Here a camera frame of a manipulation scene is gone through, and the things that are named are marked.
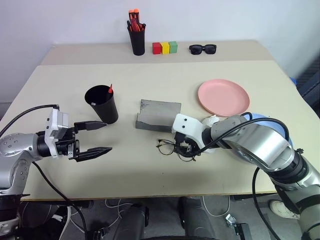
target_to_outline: black pen holder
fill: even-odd
[[[130,31],[128,27],[132,51],[134,55],[141,56],[145,53],[145,29],[142,31]]]
[[[106,124],[113,124],[118,120],[118,112],[114,99],[114,91],[108,93],[109,86],[98,85],[90,88],[84,96],[85,101]]]

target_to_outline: white sneaker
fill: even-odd
[[[278,200],[271,200],[269,201],[269,208],[270,210],[275,214],[278,215],[281,218],[285,219],[300,219],[299,214],[295,214],[292,211],[290,211],[283,201],[278,201]]]

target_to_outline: black eyeglasses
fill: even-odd
[[[189,50],[193,55],[198,55],[202,53],[203,50],[205,51],[206,54],[215,54],[217,50],[217,45],[207,44],[202,46],[202,45],[195,44],[195,45],[190,45]]]
[[[163,155],[168,156],[175,153],[176,148],[185,148],[185,150],[187,150],[186,146],[179,146],[170,140],[158,139],[158,142],[159,144],[156,147],[159,149],[159,152]],[[180,154],[178,154],[178,157],[184,162],[196,161],[195,157],[184,157]]]

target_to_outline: black cable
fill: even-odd
[[[246,112],[244,112],[244,113],[241,114],[241,116],[245,116],[245,115],[249,115],[249,120],[252,120],[252,119],[253,119],[251,112],[246,111]]]
[[[279,124],[281,127],[283,127],[284,138],[287,141],[289,141],[289,138],[290,138],[289,137],[289,130],[288,130],[287,126],[282,121],[280,121],[278,119],[275,119],[275,118],[261,117],[261,118],[256,118],[256,119],[252,119],[252,120],[248,120],[248,121],[242,122],[239,125],[229,129],[228,131],[225,131],[223,134],[221,134],[215,140],[212,140],[207,145],[205,145],[203,148],[199,149],[198,151],[196,151],[194,153],[192,153],[192,152],[181,152],[178,147],[176,148],[176,151],[177,151],[178,154],[180,154],[181,156],[186,157],[186,158],[195,157],[195,156],[203,153],[205,150],[207,150],[211,146],[215,145],[217,142],[221,141],[223,138],[225,138],[226,136],[228,136],[229,134],[231,134],[235,130],[240,129],[240,128],[244,127],[244,126],[247,126],[249,124],[253,124],[253,123],[256,123],[256,122],[262,122],[262,121],[263,122],[274,122],[274,123]]]
[[[44,178],[44,180],[49,184],[49,186],[57,193],[59,194],[68,204],[70,204],[72,207],[74,207],[74,209],[79,213],[81,220],[82,220],[82,224],[83,224],[83,231],[84,231],[84,239],[88,240],[88,232],[87,232],[87,226],[86,226],[86,220],[85,217],[83,215],[83,213],[80,211],[80,209],[69,199],[67,198],[62,192],[60,192],[50,181],[49,179],[46,177],[46,175],[44,174],[44,172],[42,171],[42,169],[40,168],[40,166],[34,161],[32,162],[33,165],[35,165],[35,167],[39,170],[40,174],[42,175],[42,177]]]
[[[49,104],[49,105],[41,105],[41,106],[35,106],[28,110],[25,110],[24,112],[20,113],[18,116],[16,116],[14,119],[12,119],[1,131],[0,131],[0,138],[1,136],[8,130],[8,128],[11,127],[11,125],[17,121],[19,118],[21,118],[23,115],[26,115],[27,113],[30,113],[37,109],[45,109],[45,108],[55,108],[59,109],[59,105],[57,104]]]
[[[264,224],[266,225],[266,227],[269,229],[269,231],[272,233],[272,235],[275,237],[276,240],[281,240],[280,237],[276,234],[276,232],[273,230],[273,228],[270,226],[270,224],[267,222],[267,220],[265,219],[264,215],[262,214],[258,201],[257,201],[257,195],[256,195],[256,179],[257,179],[257,174],[259,171],[259,167],[257,167],[254,171],[253,174],[253,178],[252,178],[252,197],[253,197],[253,201],[254,201],[254,205],[256,210],[258,211],[260,217],[262,218]]]

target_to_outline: table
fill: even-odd
[[[141,99],[181,103],[181,113],[202,120],[210,116],[197,101],[198,87],[210,79],[227,79],[249,94],[249,111],[283,121],[295,148],[320,170],[320,121],[304,102],[289,77],[268,51],[256,41],[216,42],[217,52],[191,55],[178,42],[178,53],[152,55],[151,43],[143,56],[130,46],[83,44],[54,46],[42,61],[0,122],[0,128],[18,113],[43,104],[59,104],[73,122],[99,120],[85,102],[85,92],[95,85],[110,85],[119,113],[116,123],[77,135],[80,149],[113,147],[99,158],[75,162],[67,157],[44,158],[38,164],[67,197],[104,199],[148,196],[227,195],[251,192],[256,166],[230,150],[204,153],[196,162],[183,162],[175,154],[161,155],[157,139],[172,140],[170,133],[135,128]],[[50,109],[19,119],[6,134],[35,133],[45,129]],[[274,192],[269,177],[260,172],[256,190]],[[61,199],[31,166],[26,200]]]

